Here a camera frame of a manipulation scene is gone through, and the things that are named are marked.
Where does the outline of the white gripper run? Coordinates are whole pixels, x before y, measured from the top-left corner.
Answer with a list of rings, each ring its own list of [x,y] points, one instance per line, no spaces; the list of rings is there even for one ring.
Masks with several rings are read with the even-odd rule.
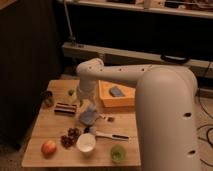
[[[95,101],[95,87],[94,86],[87,86],[82,87],[80,85],[77,86],[77,97],[79,100],[87,99],[89,100],[88,109],[92,112],[97,111],[97,106]]]

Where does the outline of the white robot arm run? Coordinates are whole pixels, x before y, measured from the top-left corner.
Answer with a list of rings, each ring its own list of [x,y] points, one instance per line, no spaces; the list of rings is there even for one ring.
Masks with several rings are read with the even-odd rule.
[[[201,171],[195,124],[197,79],[184,66],[106,66],[99,58],[77,66],[77,96],[91,100],[98,80],[135,89],[142,171]]]

